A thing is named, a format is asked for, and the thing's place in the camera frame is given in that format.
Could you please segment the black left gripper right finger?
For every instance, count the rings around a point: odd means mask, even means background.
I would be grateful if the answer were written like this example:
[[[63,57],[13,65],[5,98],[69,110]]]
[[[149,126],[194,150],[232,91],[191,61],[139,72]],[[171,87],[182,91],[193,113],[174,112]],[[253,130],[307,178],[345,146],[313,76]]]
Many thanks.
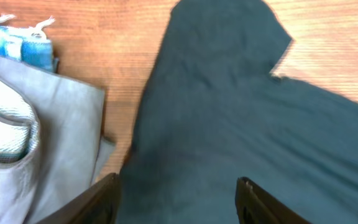
[[[235,203],[240,224],[309,224],[247,177],[237,180]]]

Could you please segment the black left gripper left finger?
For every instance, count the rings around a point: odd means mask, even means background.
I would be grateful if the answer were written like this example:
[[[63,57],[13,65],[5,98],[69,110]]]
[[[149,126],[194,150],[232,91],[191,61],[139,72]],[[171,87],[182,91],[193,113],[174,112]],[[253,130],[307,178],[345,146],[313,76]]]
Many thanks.
[[[37,224],[115,224],[120,201],[119,175],[110,173]]]

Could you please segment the black t-shirt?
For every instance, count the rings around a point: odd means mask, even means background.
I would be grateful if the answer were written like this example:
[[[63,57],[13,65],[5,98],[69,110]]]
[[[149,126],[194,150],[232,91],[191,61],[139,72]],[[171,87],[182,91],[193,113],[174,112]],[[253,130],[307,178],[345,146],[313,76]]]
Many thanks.
[[[263,1],[180,1],[145,86],[118,223],[358,223],[358,103],[272,70],[291,37]]]

